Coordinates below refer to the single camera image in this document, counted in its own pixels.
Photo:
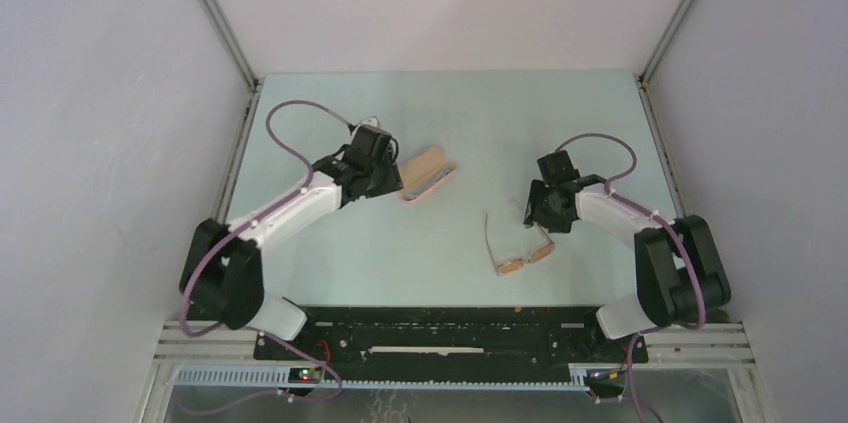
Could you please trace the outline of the pink glasses case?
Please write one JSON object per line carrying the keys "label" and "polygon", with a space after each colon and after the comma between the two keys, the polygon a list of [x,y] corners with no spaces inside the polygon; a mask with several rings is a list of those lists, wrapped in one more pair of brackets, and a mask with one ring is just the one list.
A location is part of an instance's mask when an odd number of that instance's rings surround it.
{"label": "pink glasses case", "polygon": [[442,147],[430,146],[400,165],[403,188],[399,197],[406,203],[426,198],[443,186],[458,170]]}

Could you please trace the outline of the orange tinted sunglasses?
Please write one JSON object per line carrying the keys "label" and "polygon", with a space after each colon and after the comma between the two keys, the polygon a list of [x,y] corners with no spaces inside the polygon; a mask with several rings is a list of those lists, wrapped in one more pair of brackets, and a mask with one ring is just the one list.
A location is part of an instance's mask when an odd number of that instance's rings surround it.
{"label": "orange tinted sunglasses", "polygon": [[497,276],[515,273],[555,251],[550,235],[535,223],[525,223],[524,217],[517,201],[484,213],[484,248]]}

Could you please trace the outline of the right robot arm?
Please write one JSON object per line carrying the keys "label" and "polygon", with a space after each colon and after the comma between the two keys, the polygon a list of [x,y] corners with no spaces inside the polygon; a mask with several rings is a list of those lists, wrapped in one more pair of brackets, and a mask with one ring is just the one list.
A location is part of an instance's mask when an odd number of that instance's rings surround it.
{"label": "right robot arm", "polygon": [[585,354],[606,361],[622,338],[672,325],[699,327],[709,311],[727,304],[731,287],[709,224],[698,215],[666,220],[615,192],[597,174],[581,175],[564,150],[537,161],[524,223],[568,234],[593,224],[634,254],[634,293],[602,306],[597,324],[581,335]]}

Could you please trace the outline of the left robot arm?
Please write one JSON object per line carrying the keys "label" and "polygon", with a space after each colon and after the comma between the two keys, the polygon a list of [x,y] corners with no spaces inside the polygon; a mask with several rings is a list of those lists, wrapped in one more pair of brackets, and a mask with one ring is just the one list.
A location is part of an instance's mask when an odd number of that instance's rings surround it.
{"label": "left robot arm", "polygon": [[292,359],[304,359],[316,346],[306,312],[268,290],[263,258],[319,219],[359,199],[376,198],[403,187],[398,143],[387,131],[362,123],[335,153],[307,163],[304,179],[269,203],[240,218],[209,218],[195,229],[179,282],[180,317],[190,308],[214,326],[246,327],[277,336]]}

